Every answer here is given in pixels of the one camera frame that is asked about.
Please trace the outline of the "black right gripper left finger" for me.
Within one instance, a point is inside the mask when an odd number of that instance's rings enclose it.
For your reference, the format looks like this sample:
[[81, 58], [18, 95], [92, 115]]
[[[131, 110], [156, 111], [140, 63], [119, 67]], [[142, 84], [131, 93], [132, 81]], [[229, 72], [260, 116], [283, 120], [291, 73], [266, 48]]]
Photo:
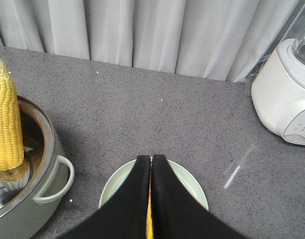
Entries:
[[113, 196], [60, 239], [145, 239], [151, 161], [139, 155]]

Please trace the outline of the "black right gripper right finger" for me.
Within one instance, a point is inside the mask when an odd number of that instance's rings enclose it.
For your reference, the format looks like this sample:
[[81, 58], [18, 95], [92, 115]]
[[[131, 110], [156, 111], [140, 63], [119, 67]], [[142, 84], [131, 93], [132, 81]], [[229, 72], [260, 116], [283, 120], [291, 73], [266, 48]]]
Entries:
[[166, 156], [152, 158], [151, 210], [155, 239], [245, 239], [208, 212], [175, 175]]

